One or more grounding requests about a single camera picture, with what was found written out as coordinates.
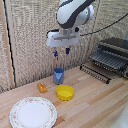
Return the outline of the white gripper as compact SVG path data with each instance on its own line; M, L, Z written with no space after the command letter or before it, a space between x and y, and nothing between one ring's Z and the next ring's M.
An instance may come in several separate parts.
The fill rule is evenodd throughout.
M75 32L70 35L62 35L59 30L49 31L47 33L47 42L46 45L48 47L60 47L67 45L74 45L79 42L79 33ZM54 57L58 56L57 50L54 52ZM70 53L70 48L66 48L66 54Z

